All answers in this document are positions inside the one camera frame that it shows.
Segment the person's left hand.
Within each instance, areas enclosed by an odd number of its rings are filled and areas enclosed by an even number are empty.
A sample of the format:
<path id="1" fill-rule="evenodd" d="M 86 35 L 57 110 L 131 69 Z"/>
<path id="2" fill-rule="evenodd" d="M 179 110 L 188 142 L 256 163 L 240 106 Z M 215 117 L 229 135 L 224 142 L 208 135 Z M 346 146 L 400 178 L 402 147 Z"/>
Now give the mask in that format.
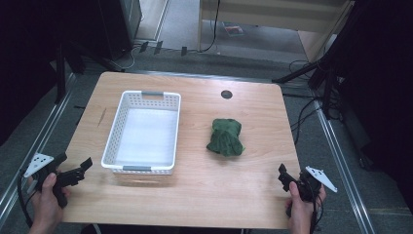
<path id="1" fill-rule="evenodd" d="M 42 184 L 42 190 L 33 195 L 34 217 L 28 234 L 53 234 L 62 221 L 63 209 L 53 192 L 55 184 L 56 174 L 50 173 Z"/>

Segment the red booklet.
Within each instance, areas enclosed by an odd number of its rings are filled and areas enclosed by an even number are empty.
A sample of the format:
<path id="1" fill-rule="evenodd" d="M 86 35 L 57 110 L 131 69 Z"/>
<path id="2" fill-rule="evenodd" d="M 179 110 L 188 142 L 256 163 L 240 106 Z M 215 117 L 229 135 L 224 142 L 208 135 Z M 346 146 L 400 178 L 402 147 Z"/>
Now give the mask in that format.
<path id="1" fill-rule="evenodd" d="M 243 36 L 244 35 L 243 29 L 235 23 L 223 21 L 222 25 L 223 25 L 225 31 L 227 32 L 227 34 L 230 37 Z"/>

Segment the white perforated plastic basket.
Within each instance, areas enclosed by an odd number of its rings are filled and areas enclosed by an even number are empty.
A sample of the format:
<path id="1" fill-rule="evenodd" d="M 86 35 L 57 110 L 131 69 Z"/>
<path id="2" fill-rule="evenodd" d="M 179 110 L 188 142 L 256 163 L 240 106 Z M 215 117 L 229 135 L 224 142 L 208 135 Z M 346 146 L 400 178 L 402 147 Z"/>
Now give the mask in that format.
<path id="1" fill-rule="evenodd" d="M 101 166 L 115 174 L 170 175 L 178 137 L 181 95 L 122 93 Z"/>

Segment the green crumpled cloth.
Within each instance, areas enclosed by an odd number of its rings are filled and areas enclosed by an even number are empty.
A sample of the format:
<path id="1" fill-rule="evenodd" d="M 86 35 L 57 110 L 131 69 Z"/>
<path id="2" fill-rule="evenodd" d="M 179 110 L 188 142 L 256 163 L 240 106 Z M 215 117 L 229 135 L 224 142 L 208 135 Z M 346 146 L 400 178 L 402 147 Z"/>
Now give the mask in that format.
<path id="1" fill-rule="evenodd" d="M 244 152 L 240 141 L 241 129 L 242 124 L 235 119 L 214 119 L 206 148 L 224 157 L 240 156 Z"/>

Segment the light wooden shelf unit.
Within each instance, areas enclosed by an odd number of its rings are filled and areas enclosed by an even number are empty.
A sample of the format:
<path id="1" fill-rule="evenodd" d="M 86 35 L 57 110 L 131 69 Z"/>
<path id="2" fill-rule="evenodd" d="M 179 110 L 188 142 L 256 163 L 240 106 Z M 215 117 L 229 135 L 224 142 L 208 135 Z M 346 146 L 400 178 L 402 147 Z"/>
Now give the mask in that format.
<path id="1" fill-rule="evenodd" d="M 199 0 L 198 48 L 203 20 L 296 30 L 308 61 L 340 31 L 355 0 Z"/>

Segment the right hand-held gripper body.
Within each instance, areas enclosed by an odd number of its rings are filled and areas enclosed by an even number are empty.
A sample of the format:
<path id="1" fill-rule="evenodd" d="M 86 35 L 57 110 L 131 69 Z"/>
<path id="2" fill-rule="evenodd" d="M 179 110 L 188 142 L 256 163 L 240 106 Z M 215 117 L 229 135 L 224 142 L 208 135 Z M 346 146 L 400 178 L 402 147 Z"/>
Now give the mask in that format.
<path id="1" fill-rule="evenodd" d="M 338 188 L 332 183 L 323 170 L 307 166 L 300 172 L 299 178 L 295 181 L 300 200 L 303 202 L 315 202 L 320 195 L 322 186 L 337 193 Z"/>

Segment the aluminium floor rail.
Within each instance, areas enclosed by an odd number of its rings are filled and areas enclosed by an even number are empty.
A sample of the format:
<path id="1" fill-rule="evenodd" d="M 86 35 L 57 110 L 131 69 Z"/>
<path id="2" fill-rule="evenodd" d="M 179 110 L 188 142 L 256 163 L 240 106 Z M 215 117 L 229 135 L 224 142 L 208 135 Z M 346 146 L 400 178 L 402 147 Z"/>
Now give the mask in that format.
<path id="1" fill-rule="evenodd" d="M 66 94 L 60 102 L 55 102 L 56 88 L 52 88 L 0 146 L 0 230 L 18 201 L 19 170 L 28 165 L 36 152 L 45 148 L 76 81 L 76 75 L 69 73 Z"/>
<path id="2" fill-rule="evenodd" d="M 349 169 L 343 150 L 331 126 L 331 123 L 324 116 L 321 110 L 321 105 L 318 102 L 314 104 L 314 107 L 317 110 L 322 130 L 330 147 L 330 151 L 335 161 L 337 170 L 342 179 L 342 183 L 349 198 L 353 214 L 355 215 L 355 218 L 357 220 L 360 233 L 377 234 L 368 210 L 365 207 L 364 201 L 359 193 L 353 175 Z"/>

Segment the black metal stand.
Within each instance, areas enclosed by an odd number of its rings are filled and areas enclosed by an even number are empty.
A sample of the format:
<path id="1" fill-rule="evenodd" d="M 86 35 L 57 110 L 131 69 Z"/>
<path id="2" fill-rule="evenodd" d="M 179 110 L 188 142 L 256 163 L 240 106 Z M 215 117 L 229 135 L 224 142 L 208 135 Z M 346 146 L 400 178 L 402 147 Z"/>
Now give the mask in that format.
<path id="1" fill-rule="evenodd" d="M 308 81 L 308 86 L 313 91 L 317 90 L 320 86 L 323 86 L 321 110 L 324 114 L 324 117 L 327 120 L 330 120 L 332 118 L 330 114 L 330 104 L 332 103 L 331 95 L 333 90 L 333 83 L 337 79 L 334 56 L 334 52 L 327 52 L 320 59 L 314 62 L 310 62 L 303 68 L 300 68 L 297 71 L 294 71 L 282 78 L 275 78 L 272 80 L 272 82 L 276 84 L 284 84 L 295 78 L 298 78 L 301 75 L 313 71 L 313 74 Z"/>
<path id="2" fill-rule="evenodd" d="M 99 63 L 109 71 L 113 72 L 124 72 L 124 68 L 116 68 L 114 65 L 110 64 L 104 58 L 98 56 L 96 53 L 83 47 L 81 44 L 73 41 L 58 42 L 56 44 L 56 100 L 55 104 L 62 102 L 66 95 L 66 78 L 65 78 L 65 60 L 69 55 L 69 50 L 77 53 L 78 56 L 81 54 L 86 55 L 93 61 Z"/>

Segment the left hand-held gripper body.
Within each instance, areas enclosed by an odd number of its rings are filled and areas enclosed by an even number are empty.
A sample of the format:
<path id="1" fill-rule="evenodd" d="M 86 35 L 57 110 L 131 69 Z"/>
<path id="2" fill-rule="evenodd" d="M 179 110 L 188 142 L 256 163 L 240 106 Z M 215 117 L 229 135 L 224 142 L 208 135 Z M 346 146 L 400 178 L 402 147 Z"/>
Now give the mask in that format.
<path id="1" fill-rule="evenodd" d="M 34 191 L 41 191 L 46 177 L 50 173 L 58 175 L 57 168 L 66 159 L 67 156 L 65 153 L 61 153 L 57 156 L 48 156 L 42 153 L 36 153 L 23 175 L 25 178 L 32 177 L 27 193 L 32 194 Z M 53 187 L 53 193 L 56 196 L 58 205 L 61 208 L 65 208 L 67 206 L 67 199 L 62 192 L 62 185 L 59 183 L 59 178 L 56 179 L 56 183 Z"/>

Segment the person's right hand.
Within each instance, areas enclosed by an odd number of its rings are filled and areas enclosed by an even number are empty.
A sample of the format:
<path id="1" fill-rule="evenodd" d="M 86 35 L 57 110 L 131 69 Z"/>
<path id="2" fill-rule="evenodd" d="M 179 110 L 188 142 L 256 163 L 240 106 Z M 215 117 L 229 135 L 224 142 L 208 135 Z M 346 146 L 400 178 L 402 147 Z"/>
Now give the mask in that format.
<path id="1" fill-rule="evenodd" d="M 313 215 L 320 212 L 321 204 L 326 198 L 326 192 L 322 186 L 319 190 L 316 204 L 301 200 L 298 187 L 295 182 L 289 184 L 290 198 L 285 201 L 285 206 L 291 207 L 291 216 L 288 219 L 290 234 L 311 234 Z"/>

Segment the dark cabinet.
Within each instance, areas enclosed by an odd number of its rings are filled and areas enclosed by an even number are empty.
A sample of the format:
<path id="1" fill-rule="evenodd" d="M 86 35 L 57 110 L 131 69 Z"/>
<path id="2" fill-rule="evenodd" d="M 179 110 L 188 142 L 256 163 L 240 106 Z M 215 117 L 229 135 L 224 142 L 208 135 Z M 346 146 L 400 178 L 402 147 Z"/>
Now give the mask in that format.
<path id="1" fill-rule="evenodd" d="M 142 12 L 139 0 L 98 0 L 108 57 L 118 59 L 132 48 Z"/>

